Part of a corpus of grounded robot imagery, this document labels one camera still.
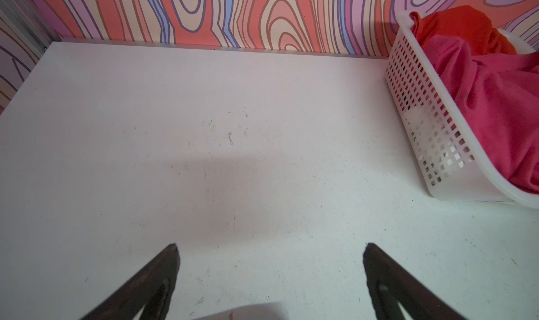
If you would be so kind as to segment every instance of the pink towel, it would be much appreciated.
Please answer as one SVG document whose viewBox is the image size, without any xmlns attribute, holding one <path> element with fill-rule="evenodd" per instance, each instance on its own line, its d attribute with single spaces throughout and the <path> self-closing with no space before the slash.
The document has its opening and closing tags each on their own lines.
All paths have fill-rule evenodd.
<svg viewBox="0 0 539 320">
<path fill-rule="evenodd" d="M 472 56 L 457 37 L 424 52 L 503 177 L 539 193 L 539 52 Z"/>
</svg>

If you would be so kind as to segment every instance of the red fabric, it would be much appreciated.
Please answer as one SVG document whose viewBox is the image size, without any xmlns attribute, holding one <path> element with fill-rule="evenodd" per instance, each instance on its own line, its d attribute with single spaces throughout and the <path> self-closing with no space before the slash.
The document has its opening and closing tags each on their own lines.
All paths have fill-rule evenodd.
<svg viewBox="0 0 539 320">
<path fill-rule="evenodd" d="M 495 168 L 539 193 L 539 52 L 473 56 L 464 40 L 440 35 L 424 52 Z"/>
<path fill-rule="evenodd" d="M 445 37 L 460 37 L 467 41 L 472 55 L 516 54 L 507 38 L 492 27 L 487 15 L 471 6 L 435 12 L 423 19 L 418 13 L 412 12 L 410 18 L 414 20 L 412 33 L 423 48 L 434 35 L 439 34 Z"/>
</svg>

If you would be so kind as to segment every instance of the white shelf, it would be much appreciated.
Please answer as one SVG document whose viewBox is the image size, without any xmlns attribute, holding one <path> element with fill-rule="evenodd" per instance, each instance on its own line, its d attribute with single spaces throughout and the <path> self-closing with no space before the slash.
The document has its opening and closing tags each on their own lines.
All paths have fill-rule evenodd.
<svg viewBox="0 0 539 320">
<path fill-rule="evenodd" d="M 386 64 L 53 43 L 0 116 L 3 316 L 80 318 L 177 243 L 170 319 L 374 319 L 374 242 L 470 319 L 534 318 L 539 211 L 430 197 Z"/>
</svg>

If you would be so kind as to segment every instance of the metal frame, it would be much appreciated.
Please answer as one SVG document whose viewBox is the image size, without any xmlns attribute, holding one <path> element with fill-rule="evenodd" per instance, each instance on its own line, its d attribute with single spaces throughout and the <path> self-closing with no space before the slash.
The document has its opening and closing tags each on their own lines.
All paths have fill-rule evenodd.
<svg viewBox="0 0 539 320">
<path fill-rule="evenodd" d="M 179 263 L 178 248 L 170 244 L 81 320 L 133 319 L 143 307 L 140 320 L 165 320 Z"/>
<path fill-rule="evenodd" d="M 0 18 L 39 58 L 52 41 L 60 40 L 31 0 L 0 0 Z"/>
<path fill-rule="evenodd" d="M 404 320 L 399 303 L 416 320 L 465 320 L 375 244 L 367 245 L 363 265 L 378 320 Z"/>
</svg>

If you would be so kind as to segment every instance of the colorful wavy pattern wallpaper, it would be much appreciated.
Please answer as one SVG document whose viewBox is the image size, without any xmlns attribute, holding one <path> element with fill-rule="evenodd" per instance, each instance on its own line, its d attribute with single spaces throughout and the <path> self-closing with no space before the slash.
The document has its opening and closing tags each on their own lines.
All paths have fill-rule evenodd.
<svg viewBox="0 0 539 320">
<path fill-rule="evenodd" d="M 0 18 L 0 114 L 21 87 L 38 58 Z"/>
<path fill-rule="evenodd" d="M 63 37 L 389 54 L 402 10 L 471 5 L 539 47 L 539 0 L 32 0 Z"/>
</svg>

